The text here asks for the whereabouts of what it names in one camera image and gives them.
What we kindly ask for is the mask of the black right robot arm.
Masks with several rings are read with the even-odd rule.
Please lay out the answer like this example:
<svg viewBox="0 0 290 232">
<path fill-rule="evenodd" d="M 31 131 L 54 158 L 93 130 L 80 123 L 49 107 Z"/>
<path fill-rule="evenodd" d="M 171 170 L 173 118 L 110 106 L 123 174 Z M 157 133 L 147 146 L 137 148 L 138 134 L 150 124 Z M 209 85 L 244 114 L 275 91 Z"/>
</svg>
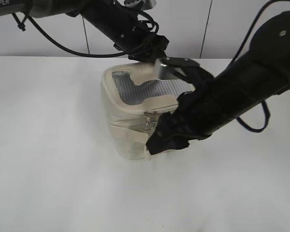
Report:
<svg viewBox="0 0 290 232">
<path fill-rule="evenodd" d="M 249 50 L 218 76 L 184 58 L 161 58 L 175 77 L 192 84 L 178 107 L 159 117 L 146 142 L 151 155 L 180 150 L 204 140 L 254 106 L 290 90 L 290 11 L 264 23 Z"/>
</svg>

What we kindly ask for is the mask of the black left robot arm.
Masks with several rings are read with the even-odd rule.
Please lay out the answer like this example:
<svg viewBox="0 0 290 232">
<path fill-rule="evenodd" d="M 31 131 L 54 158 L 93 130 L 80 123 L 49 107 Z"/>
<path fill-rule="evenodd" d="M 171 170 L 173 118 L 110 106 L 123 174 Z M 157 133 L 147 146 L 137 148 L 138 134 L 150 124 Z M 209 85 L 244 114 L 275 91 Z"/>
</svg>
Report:
<svg viewBox="0 0 290 232">
<path fill-rule="evenodd" d="M 116 58 L 127 55 L 139 62 L 154 63 L 165 57 L 169 40 L 158 35 L 159 25 L 147 10 L 156 6 L 154 0 L 0 0 L 0 16 L 12 15 L 20 30 L 31 24 L 52 44 L 80 57 Z M 53 15 L 81 15 L 107 38 L 118 50 L 115 54 L 85 54 L 70 50 L 49 36 L 35 21 Z"/>
</svg>

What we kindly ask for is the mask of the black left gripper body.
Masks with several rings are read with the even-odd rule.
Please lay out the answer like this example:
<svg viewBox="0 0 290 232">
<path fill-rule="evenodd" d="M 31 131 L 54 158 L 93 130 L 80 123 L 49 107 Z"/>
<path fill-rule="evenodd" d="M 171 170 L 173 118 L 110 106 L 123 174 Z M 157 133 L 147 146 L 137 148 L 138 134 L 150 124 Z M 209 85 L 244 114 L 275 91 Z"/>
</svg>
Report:
<svg viewBox="0 0 290 232">
<path fill-rule="evenodd" d="M 165 36 L 154 35 L 153 39 L 141 50 L 132 55 L 128 55 L 128 59 L 138 62 L 155 63 L 157 59 L 166 57 L 165 50 L 168 45 L 169 40 Z"/>
</svg>

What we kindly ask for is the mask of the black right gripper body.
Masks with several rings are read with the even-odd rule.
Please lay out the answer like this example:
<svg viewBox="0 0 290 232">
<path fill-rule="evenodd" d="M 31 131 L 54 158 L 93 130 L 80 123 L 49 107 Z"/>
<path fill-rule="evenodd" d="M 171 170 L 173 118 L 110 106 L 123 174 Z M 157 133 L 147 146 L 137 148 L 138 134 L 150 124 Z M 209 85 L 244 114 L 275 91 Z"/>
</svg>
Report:
<svg viewBox="0 0 290 232">
<path fill-rule="evenodd" d="M 184 104 L 193 97 L 193 92 L 188 91 L 177 98 L 178 107 L 171 112 L 163 113 L 155 131 L 146 142 L 150 155 L 157 155 L 169 150 L 181 150 L 189 147 L 190 140 L 205 140 L 208 135 L 202 134 L 187 120 Z"/>
</svg>

